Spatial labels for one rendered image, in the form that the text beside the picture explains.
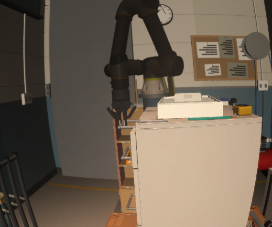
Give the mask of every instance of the cabinet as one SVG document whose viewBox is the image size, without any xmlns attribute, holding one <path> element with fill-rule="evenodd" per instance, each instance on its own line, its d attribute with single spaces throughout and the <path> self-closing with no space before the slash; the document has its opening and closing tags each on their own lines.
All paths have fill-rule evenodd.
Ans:
<svg viewBox="0 0 272 227">
<path fill-rule="evenodd" d="M 223 106 L 223 116 L 233 116 L 231 106 Z M 138 226 L 245 226 L 261 117 L 157 119 L 157 107 L 148 107 L 131 131 Z"/>
<path fill-rule="evenodd" d="M 138 120 L 142 113 L 143 108 L 137 108 L 129 120 Z M 128 126 L 132 125 L 135 125 L 135 122 L 128 122 Z M 123 152 L 126 150 L 126 148 L 131 147 L 131 129 L 118 129 L 118 126 L 118 121 L 113 119 L 121 208 L 123 213 L 136 213 L 136 210 L 126 209 L 130 195 L 135 194 L 133 167 L 132 165 L 126 165 L 126 160 L 121 160 Z M 132 196 L 130 208 L 135 207 L 135 196 Z"/>
</svg>

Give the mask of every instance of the clock face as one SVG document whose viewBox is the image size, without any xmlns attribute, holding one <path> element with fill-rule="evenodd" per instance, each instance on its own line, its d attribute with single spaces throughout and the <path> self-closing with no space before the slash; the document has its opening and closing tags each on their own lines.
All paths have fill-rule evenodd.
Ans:
<svg viewBox="0 0 272 227">
<path fill-rule="evenodd" d="M 166 5 L 160 5 L 158 8 L 158 16 L 162 25 L 169 24 L 173 19 L 173 11 Z"/>
</svg>

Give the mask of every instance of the white cabinet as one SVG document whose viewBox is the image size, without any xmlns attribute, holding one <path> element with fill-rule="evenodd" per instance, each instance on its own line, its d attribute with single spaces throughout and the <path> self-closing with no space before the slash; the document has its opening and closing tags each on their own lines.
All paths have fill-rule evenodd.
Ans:
<svg viewBox="0 0 272 227">
<path fill-rule="evenodd" d="M 231 106 L 223 108 L 224 116 L 232 115 Z M 151 107 L 140 122 L 156 119 Z M 138 225 L 245 226 L 260 143 L 261 117 L 255 115 L 137 123 L 131 148 Z"/>
</svg>

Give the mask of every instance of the green ruler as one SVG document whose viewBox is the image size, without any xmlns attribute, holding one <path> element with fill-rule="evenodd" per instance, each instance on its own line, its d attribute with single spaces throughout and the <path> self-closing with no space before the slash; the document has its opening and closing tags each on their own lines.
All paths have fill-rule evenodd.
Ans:
<svg viewBox="0 0 272 227">
<path fill-rule="evenodd" d="M 229 119 L 232 118 L 231 116 L 226 117 L 191 117 L 189 121 L 199 121 L 199 120 L 216 120 L 216 119 Z"/>
</svg>

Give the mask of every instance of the wall socket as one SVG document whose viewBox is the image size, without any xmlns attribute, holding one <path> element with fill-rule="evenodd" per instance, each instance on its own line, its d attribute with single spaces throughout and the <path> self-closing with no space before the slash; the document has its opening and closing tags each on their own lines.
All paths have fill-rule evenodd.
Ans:
<svg viewBox="0 0 272 227">
<path fill-rule="evenodd" d="M 22 104 L 31 104 L 32 103 L 32 94 L 31 93 L 24 93 L 22 94 Z"/>
<path fill-rule="evenodd" d="M 47 98 L 51 98 L 51 84 L 50 83 L 45 84 L 45 95 Z"/>
<path fill-rule="evenodd" d="M 268 90 L 268 81 L 267 80 L 258 80 L 258 91 L 267 91 Z"/>
</svg>

